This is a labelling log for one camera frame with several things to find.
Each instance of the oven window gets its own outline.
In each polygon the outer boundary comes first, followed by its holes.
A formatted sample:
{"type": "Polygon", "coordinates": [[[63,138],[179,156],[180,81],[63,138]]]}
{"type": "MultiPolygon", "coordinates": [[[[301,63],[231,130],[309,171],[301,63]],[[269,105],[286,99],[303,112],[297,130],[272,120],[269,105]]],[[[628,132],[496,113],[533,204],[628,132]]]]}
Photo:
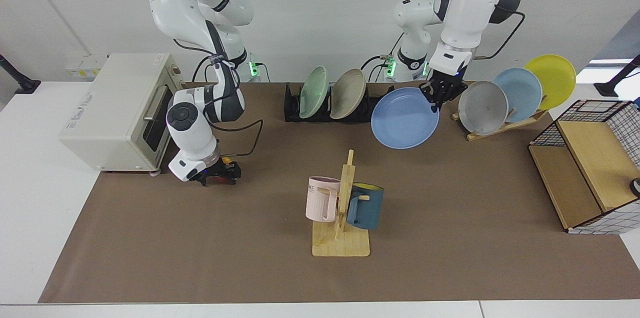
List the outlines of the oven window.
{"type": "Polygon", "coordinates": [[[169,109],[169,101],[174,97],[167,85],[167,90],[162,97],[162,103],[160,103],[160,108],[155,116],[155,120],[150,121],[146,124],[144,128],[144,134],[142,134],[142,138],[144,138],[144,142],[149,145],[149,148],[154,152],[158,151],[158,147],[160,146],[160,141],[162,141],[162,137],[165,135],[165,130],[167,129],[167,110],[169,109]]]}

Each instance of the blue plate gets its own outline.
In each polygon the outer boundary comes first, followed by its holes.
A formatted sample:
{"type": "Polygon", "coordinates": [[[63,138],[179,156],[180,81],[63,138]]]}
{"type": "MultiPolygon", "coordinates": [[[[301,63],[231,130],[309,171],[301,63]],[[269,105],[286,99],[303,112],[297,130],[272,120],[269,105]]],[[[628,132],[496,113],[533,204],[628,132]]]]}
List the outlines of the blue plate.
{"type": "Polygon", "coordinates": [[[509,100],[509,111],[515,109],[507,122],[515,124],[531,117],[542,101],[542,85],[535,74],[524,68],[510,68],[498,74],[493,83],[509,100]]]}
{"type": "Polygon", "coordinates": [[[420,88],[400,88],[385,95],[375,106],[371,130],[390,149],[407,150],[428,140],[439,120],[440,113],[432,112],[432,104],[420,88]]]}

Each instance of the plate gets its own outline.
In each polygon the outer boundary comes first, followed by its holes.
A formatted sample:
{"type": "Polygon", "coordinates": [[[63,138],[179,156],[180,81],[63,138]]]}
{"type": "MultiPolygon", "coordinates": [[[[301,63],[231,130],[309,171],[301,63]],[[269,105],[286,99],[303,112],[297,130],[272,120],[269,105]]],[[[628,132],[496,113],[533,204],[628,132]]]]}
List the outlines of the plate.
{"type": "Polygon", "coordinates": [[[315,68],[300,91],[300,118],[306,120],[315,115],[329,92],[327,70],[320,65],[315,68]]]}
{"type": "Polygon", "coordinates": [[[476,81],[462,93],[460,122],[478,136],[495,133],[505,124],[509,113],[507,95],[491,81],[476,81]]]}
{"type": "Polygon", "coordinates": [[[534,115],[542,101],[542,85],[535,74],[524,68],[511,68],[493,80],[507,96],[509,112],[515,111],[507,122],[515,124],[534,115]]]}
{"type": "Polygon", "coordinates": [[[576,88],[576,69],[563,56],[541,55],[526,63],[524,68],[535,74],[542,85],[542,94],[546,97],[540,103],[540,109],[560,106],[576,88]]]}
{"type": "Polygon", "coordinates": [[[367,80],[359,69],[343,74],[331,88],[331,118],[342,120],[353,113],[362,102],[367,80]]]}
{"type": "Polygon", "coordinates": [[[406,150],[423,144],[438,127],[440,113],[420,88],[400,88],[388,93],[375,106],[371,130],[390,149],[406,150]]]}

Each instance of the mug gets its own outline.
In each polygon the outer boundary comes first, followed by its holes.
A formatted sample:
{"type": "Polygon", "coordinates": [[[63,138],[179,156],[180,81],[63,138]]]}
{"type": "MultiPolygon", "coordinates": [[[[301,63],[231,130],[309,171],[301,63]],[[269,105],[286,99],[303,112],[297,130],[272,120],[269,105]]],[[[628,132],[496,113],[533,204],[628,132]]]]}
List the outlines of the mug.
{"type": "Polygon", "coordinates": [[[359,229],[376,229],[384,193],[385,190],[380,186],[354,183],[351,189],[347,223],[359,229]]]}
{"type": "Polygon", "coordinates": [[[340,179],[313,176],[306,193],[306,217],[316,222],[334,222],[340,179]]]}

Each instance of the black cable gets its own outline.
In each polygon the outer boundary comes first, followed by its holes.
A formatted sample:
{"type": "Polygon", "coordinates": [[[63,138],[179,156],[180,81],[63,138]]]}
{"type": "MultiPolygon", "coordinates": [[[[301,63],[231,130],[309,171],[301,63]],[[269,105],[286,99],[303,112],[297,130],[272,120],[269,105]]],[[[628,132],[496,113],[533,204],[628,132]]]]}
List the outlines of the black cable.
{"type": "Polygon", "coordinates": [[[502,43],[502,46],[500,46],[500,48],[494,54],[491,54],[490,56],[476,56],[476,58],[473,59],[474,61],[486,61],[487,59],[493,59],[496,56],[498,56],[498,54],[500,54],[500,52],[502,52],[503,48],[507,45],[507,43],[509,43],[509,40],[511,40],[511,38],[514,37],[514,34],[516,34],[516,32],[522,26],[522,24],[524,23],[524,20],[526,19],[525,13],[514,12],[512,10],[508,10],[508,9],[502,8],[501,6],[498,6],[498,5],[496,5],[495,7],[497,9],[500,9],[501,11],[505,11],[506,13],[512,13],[512,15],[520,16],[520,17],[522,17],[522,19],[520,20],[518,25],[515,27],[515,29],[511,32],[511,34],[509,34],[509,37],[507,37],[507,39],[504,41],[504,43],[502,43]]]}
{"type": "Polygon", "coordinates": [[[200,61],[200,63],[198,63],[198,66],[196,67],[196,70],[193,72],[193,77],[191,78],[191,83],[194,83],[196,81],[196,76],[198,75],[198,71],[201,69],[202,65],[204,65],[204,63],[209,60],[209,57],[206,56],[204,58],[202,58],[202,60],[200,61]]]}
{"type": "Polygon", "coordinates": [[[219,126],[216,126],[215,124],[211,124],[211,127],[213,127],[213,129],[217,129],[218,131],[221,132],[241,132],[241,131],[245,131],[253,126],[255,126],[256,124],[260,124],[260,128],[258,129],[258,134],[255,136],[255,141],[253,142],[253,147],[251,148],[251,150],[249,152],[245,152],[245,153],[238,153],[238,152],[234,152],[232,154],[224,154],[222,157],[246,157],[246,156],[251,156],[251,154],[253,154],[253,152],[256,150],[256,147],[258,146],[258,141],[260,140],[260,135],[263,133],[263,126],[265,126],[265,121],[263,119],[260,120],[256,120],[255,122],[252,122],[251,124],[242,127],[242,128],[234,128],[234,129],[228,129],[228,128],[220,128],[219,126]]]}
{"type": "MultiPolygon", "coordinates": [[[[400,43],[400,40],[402,40],[402,37],[405,35],[404,31],[402,33],[400,33],[400,36],[398,37],[398,40],[395,41],[395,44],[393,45],[393,48],[391,48],[391,51],[389,52],[389,56],[393,56],[394,54],[394,50],[396,50],[396,47],[398,47],[398,43],[400,43]]],[[[380,74],[382,73],[382,68],[380,67],[380,70],[378,70],[377,72],[377,77],[375,77],[375,81],[377,82],[378,79],[380,79],[380,74]]]]}
{"type": "Polygon", "coordinates": [[[364,64],[362,64],[362,67],[360,67],[360,70],[364,70],[364,68],[371,62],[375,61],[376,59],[382,59],[381,55],[377,55],[377,56],[372,56],[371,58],[369,58],[366,62],[364,62],[364,64]]]}
{"type": "Polygon", "coordinates": [[[180,42],[178,42],[178,40],[173,40],[175,42],[175,44],[178,45],[178,47],[180,47],[181,49],[186,49],[186,50],[195,50],[197,52],[203,52],[206,54],[209,54],[210,56],[215,56],[215,53],[212,53],[206,49],[201,49],[201,48],[196,48],[196,47],[187,47],[187,46],[183,46],[182,44],[180,44],[180,42]]]}
{"type": "Polygon", "coordinates": [[[267,65],[265,63],[256,63],[255,65],[258,66],[258,67],[260,67],[260,66],[264,67],[264,70],[267,72],[267,81],[269,83],[271,83],[272,82],[272,78],[269,76],[269,68],[267,68],[267,65]]]}
{"type": "MultiPolygon", "coordinates": [[[[206,104],[204,104],[205,107],[210,105],[210,104],[214,104],[214,103],[219,102],[221,100],[225,100],[225,99],[228,99],[229,97],[232,97],[240,89],[240,74],[238,74],[238,72],[234,68],[230,68],[230,69],[231,69],[231,72],[233,72],[233,74],[235,75],[235,77],[237,77],[237,81],[233,82],[234,85],[235,85],[233,87],[233,91],[229,92],[229,94],[227,94],[227,95],[222,95],[222,97],[219,97],[219,98],[213,99],[210,102],[207,102],[206,104]]],[[[205,74],[204,79],[207,79],[207,70],[206,69],[204,70],[204,74],[205,74]]]]}
{"type": "Polygon", "coordinates": [[[204,67],[204,82],[205,83],[209,83],[209,79],[207,78],[207,70],[209,69],[209,67],[213,67],[213,64],[207,65],[206,67],[204,67]]]}
{"type": "MultiPolygon", "coordinates": [[[[371,77],[373,76],[373,72],[375,72],[376,68],[380,68],[380,72],[382,72],[382,68],[388,68],[389,66],[386,64],[378,64],[375,67],[373,67],[373,69],[371,69],[371,72],[368,74],[368,82],[371,83],[371,77]]],[[[377,77],[375,78],[375,82],[378,82],[378,79],[380,78],[380,74],[378,73],[377,77]]]]}

